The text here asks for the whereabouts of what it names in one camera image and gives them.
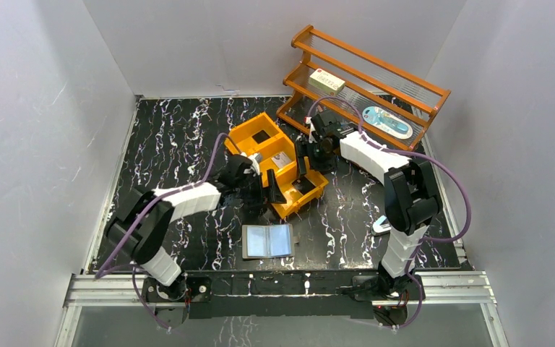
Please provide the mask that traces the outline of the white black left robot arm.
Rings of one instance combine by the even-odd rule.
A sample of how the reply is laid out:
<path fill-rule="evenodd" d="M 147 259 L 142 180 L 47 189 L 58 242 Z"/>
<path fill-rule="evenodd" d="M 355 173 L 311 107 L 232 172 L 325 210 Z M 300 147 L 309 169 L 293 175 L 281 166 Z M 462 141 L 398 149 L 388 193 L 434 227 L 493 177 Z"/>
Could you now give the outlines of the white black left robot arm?
<path fill-rule="evenodd" d="M 193 184 L 172 189 L 134 189 L 111 216 L 103 235 L 159 282 L 159 292 L 170 301 L 183 298 L 183 271 L 163 247 L 169 225 L 184 217 L 210 212 L 229 198 L 239 199 L 252 212 L 262 213 L 272 203 L 285 203 L 274 170 L 262 172 L 253 155 L 231 155 L 226 164 Z"/>

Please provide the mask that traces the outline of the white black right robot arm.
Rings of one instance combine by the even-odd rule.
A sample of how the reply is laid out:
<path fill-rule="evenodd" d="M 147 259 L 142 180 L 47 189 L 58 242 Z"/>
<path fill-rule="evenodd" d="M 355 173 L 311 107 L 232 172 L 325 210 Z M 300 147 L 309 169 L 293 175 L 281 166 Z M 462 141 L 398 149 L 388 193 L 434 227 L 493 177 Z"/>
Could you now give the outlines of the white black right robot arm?
<path fill-rule="evenodd" d="M 442 209 L 430 162 L 392 153 L 384 145 L 326 110 L 306 119 L 309 136 L 297 140 L 299 175 L 308 170 L 322 174 L 335 170 L 344 158 L 365 170 L 384 187 L 384 214 L 391 226 L 387 251 L 380 265 L 385 272 L 378 289 L 397 299 L 407 288 L 404 275 L 413 269 L 414 252 L 432 220 Z"/>

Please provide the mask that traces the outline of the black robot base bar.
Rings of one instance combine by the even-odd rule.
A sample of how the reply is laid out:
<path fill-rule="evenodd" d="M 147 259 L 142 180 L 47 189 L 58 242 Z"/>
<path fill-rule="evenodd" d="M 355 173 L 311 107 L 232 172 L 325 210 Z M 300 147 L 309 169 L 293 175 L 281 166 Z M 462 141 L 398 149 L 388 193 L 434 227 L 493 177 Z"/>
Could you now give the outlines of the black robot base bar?
<path fill-rule="evenodd" d="M 376 270 L 191 271 L 193 318 L 349 316 L 372 318 L 400 294 L 382 294 Z"/>

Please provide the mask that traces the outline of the yellow plastic triple bin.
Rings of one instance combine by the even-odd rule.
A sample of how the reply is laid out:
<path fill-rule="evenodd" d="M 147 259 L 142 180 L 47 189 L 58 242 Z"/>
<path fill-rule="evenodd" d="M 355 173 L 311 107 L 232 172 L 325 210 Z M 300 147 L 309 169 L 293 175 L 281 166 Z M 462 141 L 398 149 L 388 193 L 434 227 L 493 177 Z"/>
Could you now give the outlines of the yellow plastic triple bin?
<path fill-rule="evenodd" d="M 235 126 L 228 135 L 234 141 L 226 144 L 230 153 L 259 154 L 261 172 L 273 171 L 275 182 L 285 198 L 284 204 L 272 204 L 280 218 L 286 219 L 322 196 L 328 180 L 312 170 L 307 160 L 304 161 L 306 174 L 298 175 L 295 144 L 266 113 Z"/>

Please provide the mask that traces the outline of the grey card holder wallet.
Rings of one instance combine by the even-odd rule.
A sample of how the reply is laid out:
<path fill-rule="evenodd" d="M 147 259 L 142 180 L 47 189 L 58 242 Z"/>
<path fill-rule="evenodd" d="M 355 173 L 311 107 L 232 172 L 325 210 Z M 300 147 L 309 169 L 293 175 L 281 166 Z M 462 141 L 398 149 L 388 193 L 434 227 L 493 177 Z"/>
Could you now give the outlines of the grey card holder wallet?
<path fill-rule="evenodd" d="M 293 226 L 277 224 L 271 226 L 242 226 L 242 257 L 244 260 L 259 260 L 293 257 L 299 237 Z"/>

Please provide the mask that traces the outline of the black credit card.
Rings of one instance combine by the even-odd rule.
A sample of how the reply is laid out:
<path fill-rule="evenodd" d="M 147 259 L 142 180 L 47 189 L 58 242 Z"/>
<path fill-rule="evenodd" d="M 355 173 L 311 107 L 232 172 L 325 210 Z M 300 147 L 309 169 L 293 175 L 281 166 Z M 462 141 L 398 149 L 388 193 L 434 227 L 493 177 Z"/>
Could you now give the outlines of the black credit card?
<path fill-rule="evenodd" d="M 251 138 L 255 143 L 260 144 L 264 141 L 267 141 L 269 138 L 271 138 L 271 136 L 265 130 L 261 130 L 254 134 Z"/>

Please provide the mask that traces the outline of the orange wooden shelf rack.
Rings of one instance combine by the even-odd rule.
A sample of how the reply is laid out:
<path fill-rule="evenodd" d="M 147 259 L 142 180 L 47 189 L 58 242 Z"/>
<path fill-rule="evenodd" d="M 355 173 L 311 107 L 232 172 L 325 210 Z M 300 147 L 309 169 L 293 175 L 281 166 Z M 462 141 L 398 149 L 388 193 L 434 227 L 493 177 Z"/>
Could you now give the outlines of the orange wooden shelf rack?
<path fill-rule="evenodd" d="M 293 89 L 292 96 L 278 110 L 277 116 L 309 136 L 306 119 L 325 110 L 339 114 L 355 128 L 384 145 L 388 151 L 412 160 L 425 155 L 415 152 L 435 116 L 449 97 L 449 91 L 365 53 L 341 40 L 305 27 L 293 37 L 294 48 L 302 52 L 298 66 L 283 80 Z M 315 69 L 325 69 L 345 81 L 336 96 L 329 96 L 308 84 Z M 361 112 L 378 106 L 409 124 L 413 135 L 400 140 L 363 120 Z"/>

